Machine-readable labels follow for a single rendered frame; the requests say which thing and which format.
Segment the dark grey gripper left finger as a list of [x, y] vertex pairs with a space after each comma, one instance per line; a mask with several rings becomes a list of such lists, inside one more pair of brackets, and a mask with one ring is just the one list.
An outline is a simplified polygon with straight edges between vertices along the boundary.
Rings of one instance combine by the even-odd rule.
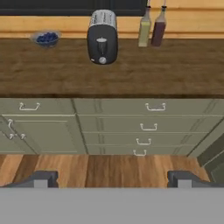
[[23, 187], [23, 188], [51, 188], [59, 187], [57, 171], [35, 171], [32, 175], [23, 181], [10, 183], [5, 187]]

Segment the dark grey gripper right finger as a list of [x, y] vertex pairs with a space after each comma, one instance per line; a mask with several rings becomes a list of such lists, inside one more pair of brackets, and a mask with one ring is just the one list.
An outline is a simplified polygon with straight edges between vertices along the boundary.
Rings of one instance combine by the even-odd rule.
[[224, 184], [208, 182], [200, 179], [190, 171], [168, 171], [168, 187], [195, 188], [195, 187], [216, 187], [224, 188]]

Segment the black and silver toaster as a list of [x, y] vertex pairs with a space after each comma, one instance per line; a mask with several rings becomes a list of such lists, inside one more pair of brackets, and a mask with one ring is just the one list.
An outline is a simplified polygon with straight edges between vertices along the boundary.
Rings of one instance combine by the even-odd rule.
[[87, 30], [87, 51], [95, 64], [108, 65], [116, 61], [118, 34], [116, 14], [112, 10], [93, 12]]

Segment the green cupboard door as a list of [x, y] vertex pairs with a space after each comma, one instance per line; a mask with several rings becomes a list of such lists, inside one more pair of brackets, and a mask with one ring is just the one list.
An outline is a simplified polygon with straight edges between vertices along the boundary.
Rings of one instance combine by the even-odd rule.
[[86, 154], [76, 115], [3, 115], [36, 154]]
[[8, 120], [0, 115], [0, 154], [34, 154], [34, 150], [25, 140], [20, 139], [20, 135], [16, 130], [12, 140], [9, 139], [10, 129], [8, 128]]

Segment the wide green drawer front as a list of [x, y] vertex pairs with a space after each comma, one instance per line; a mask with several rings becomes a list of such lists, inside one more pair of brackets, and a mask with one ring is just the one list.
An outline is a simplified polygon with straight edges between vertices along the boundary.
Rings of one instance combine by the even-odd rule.
[[151, 138], [151, 145], [197, 144], [206, 133], [85, 133], [86, 144], [132, 145], [136, 138], [143, 142]]
[[[222, 99], [74, 99], [80, 115], [166, 115], [166, 116], [222, 116]], [[166, 104], [165, 111], [150, 112], [145, 104]]]
[[88, 145], [87, 150], [91, 155], [133, 155], [133, 150], [142, 153], [147, 150], [147, 155], [187, 155], [193, 145], [179, 146], [136, 146], [136, 145]]
[[[80, 115], [84, 132], [209, 132], [222, 121], [220, 116], [105, 116]], [[142, 131], [140, 123], [156, 131]]]

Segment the short green drawer front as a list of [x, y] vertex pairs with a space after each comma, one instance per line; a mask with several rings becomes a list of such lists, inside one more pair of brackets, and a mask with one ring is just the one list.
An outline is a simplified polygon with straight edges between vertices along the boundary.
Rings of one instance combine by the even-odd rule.
[[[27, 107], [41, 104], [37, 111], [20, 111], [19, 103]], [[72, 101], [67, 98], [0, 98], [0, 114], [4, 115], [73, 115]]]

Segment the glass bowl of blueberries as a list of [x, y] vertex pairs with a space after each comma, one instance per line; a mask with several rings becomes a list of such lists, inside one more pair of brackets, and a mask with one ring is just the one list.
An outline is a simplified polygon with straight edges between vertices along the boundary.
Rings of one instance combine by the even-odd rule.
[[31, 35], [31, 41], [38, 46], [53, 47], [59, 42], [60, 34], [56, 31], [42, 31]]

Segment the dark red vinegar bottle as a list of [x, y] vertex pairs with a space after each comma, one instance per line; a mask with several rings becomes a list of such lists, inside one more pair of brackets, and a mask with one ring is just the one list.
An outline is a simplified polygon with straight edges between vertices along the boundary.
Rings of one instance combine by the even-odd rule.
[[155, 20], [152, 38], [150, 42], [153, 46], [161, 46], [162, 44], [163, 36], [165, 34], [165, 27], [166, 27], [165, 12], [166, 12], [166, 7], [162, 6], [161, 12]]

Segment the pale yellow oil bottle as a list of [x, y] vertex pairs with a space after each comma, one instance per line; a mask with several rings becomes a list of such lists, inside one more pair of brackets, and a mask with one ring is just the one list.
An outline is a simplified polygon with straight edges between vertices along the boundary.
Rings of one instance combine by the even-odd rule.
[[138, 33], [138, 46], [147, 47], [149, 42], [149, 35], [151, 30], [151, 7], [147, 6], [145, 13], [140, 21], [139, 33]]

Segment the dark upper cabinets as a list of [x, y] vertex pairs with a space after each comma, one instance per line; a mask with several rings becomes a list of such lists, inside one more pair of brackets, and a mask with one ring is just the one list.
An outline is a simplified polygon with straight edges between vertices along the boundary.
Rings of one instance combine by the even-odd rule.
[[140, 17], [147, 0], [0, 0], [0, 16], [91, 16], [111, 10], [117, 16]]

